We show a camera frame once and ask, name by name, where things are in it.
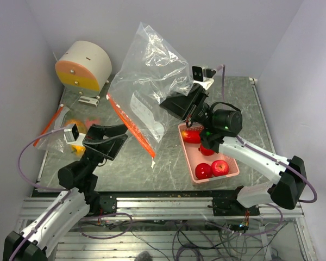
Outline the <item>yellow toy bell pepper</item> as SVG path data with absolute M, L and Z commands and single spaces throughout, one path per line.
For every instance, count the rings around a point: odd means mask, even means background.
M 82 121 L 77 119 L 67 120 L 64 127 L 64 141 L 70 146 L 72 153 L 77 157 L 81 157 L 85 152 L 85 146 L 82 144 L 82 141 L 85 138 L 87 127 Z

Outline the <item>clear zip bag orange zipper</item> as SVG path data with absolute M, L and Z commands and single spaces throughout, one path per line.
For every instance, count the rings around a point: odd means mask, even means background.
M 67 120 L 77 119 L 84 123 L 85 119 L 90 117 L 99 118 L 98 116 L 86 115 L 85 113 L 81 113 L 77 110 L 70 109 L 66 105 L 62 104 L 59 106 L 59 109 L 57 110 L 55 115 L 49 121 L 45 129 L 42 131 L 42 134 L 45 134 L 55 129 L 63 128 Z M 48 136 L 36 140 L 33 143 L 33 146 L 39 150 L 53 151 L 53 152 L 60 152 L 60 153 L 72 153 L 70 146 L 64 141 L 62 131 L 54 134 L 50 134 Z

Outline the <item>red toy apple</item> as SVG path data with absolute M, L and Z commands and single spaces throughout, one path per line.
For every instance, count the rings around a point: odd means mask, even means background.
M 225 160 L 215 160 L 211 164 L 211 171 L 215 177 L 225 176 L 229 173 L 229 165 Z

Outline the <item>pink toy peach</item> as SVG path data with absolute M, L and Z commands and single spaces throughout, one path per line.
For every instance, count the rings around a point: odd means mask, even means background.
M 87 128 L 90 128 L 92 125 L 100 125 L 101 120 L 99 118 L 90 117 L 90 118 L 85 119 L 84 124 Z

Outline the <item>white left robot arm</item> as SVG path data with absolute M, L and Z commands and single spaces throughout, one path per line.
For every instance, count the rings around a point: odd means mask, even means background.
M 38 136 L 42 139 L 62 132 L 68 144 L 85 147 L 82 157 L 58 171 L 62 189 L 53 203 L 21 232 L 12 231 L 5 239 L 3 260 L 47 260 L 63 237 L 78 221 L 96 215 L 100 194 L 95 190 L 97 167 L 114 160 L 127 139 L 124 125 L 92 125 L 86 134 L 71 123 Z

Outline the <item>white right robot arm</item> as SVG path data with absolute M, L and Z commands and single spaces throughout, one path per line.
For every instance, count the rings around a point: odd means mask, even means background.
M 234 198 L 228 203 L 229 210 L 241 215 L 247 208 L 269 203 L 295 209 L 308 183 L 303 159 L 276 155 L 241 138 L 240 109 L 230 103 L 225 104 L 226 109 L 217 109 L 219 103 L 207 104 L 207 96 L 205 88 L 195 83 L 188 95 L 175 92 L 160 107 L 184 121 L 187 127 L 200 124 L 203 130 L 199 136 L 206 149 L 237 159 L 268 179 L 267 183 L 236 188 Z

